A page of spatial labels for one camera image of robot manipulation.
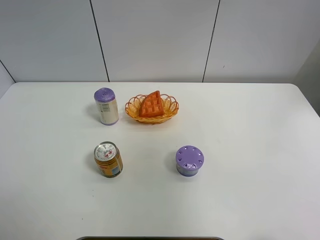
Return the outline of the purple roll with white label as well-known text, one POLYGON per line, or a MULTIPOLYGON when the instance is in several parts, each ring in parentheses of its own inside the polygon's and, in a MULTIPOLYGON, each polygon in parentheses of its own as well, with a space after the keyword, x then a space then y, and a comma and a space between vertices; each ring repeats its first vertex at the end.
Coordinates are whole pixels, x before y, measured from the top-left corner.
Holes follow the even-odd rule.
POLYGON ((119 111, 114 91, 110 88, 102 87, 94 93, 94 100, 101 123, 107 126, 117 123, 119 111))

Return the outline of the purple lidded round container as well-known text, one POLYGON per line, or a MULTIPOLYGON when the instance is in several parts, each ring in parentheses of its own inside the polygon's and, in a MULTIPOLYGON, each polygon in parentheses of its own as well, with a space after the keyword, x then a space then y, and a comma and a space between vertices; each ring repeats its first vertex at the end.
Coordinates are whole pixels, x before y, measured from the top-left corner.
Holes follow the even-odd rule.
POLYGON ((176 169, 185 177, 193 177, 204 164, 202 151, 192 145, 182 146, 175 155, 176 169))

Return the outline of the orange woven wicker basket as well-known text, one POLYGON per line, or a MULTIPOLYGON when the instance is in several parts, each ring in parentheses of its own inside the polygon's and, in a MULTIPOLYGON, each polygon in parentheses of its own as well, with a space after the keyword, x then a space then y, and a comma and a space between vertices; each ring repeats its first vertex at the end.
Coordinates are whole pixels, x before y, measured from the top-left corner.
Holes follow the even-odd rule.
POLYGON ((145 94, 139 94, 131 97, 125 104, 125 112, 135 121, 143 124, 161 124, 173 118, 179 110, 179 103, 175 97, 167 94, 160 94, 160 100, 163 105, 164 115, 153 117, 140 117, 139 111, 143 100, 147 97, 145 94))

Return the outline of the orange drink can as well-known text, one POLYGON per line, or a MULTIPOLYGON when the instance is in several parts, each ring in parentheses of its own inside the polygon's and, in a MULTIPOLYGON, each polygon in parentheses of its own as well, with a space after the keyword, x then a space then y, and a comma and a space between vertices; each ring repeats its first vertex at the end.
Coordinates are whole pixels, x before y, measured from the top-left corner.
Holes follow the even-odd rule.
POLYGON ((94 160, 107 178, 114 178, 123 171, 123 161, 118 147, 110 141, 101 142, 93 151, 94 160))

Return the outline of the orange waffle slice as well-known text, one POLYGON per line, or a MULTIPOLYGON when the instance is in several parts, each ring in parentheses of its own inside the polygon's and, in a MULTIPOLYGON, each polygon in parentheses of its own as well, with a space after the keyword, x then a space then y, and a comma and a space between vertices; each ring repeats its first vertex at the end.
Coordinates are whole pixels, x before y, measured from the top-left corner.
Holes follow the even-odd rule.
POLYGON ((139 116, 141 118, 158 117, 164 115, 164 113, 164 107, 159 90, 147 95, 143 99, 139 109, 139 116))

